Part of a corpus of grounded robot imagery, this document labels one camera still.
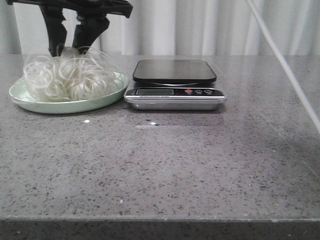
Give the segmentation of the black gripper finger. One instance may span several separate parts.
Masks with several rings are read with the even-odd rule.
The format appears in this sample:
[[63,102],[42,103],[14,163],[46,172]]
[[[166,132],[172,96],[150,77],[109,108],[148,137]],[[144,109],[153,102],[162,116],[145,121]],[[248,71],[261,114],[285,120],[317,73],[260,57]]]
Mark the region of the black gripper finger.
[[63,9],[49,5],[40,5],[39,8],[47,29],[49,53],[52,57],[58,57],[65,47],[67,38],[67,30],[63,25]]
[[80,53],[88,50],[94,41],[109,27],[106,15],[78,15],[72,47]]

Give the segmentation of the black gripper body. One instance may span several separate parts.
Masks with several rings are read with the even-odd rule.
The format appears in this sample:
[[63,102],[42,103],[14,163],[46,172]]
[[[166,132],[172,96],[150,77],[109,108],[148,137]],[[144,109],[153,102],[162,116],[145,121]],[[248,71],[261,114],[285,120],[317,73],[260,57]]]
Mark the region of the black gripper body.
[[113,14],[129,18],[133,6],[126,0],[6,0],[8,5],[13,3],[38,6],[51,6],[73,10],[85,15]]

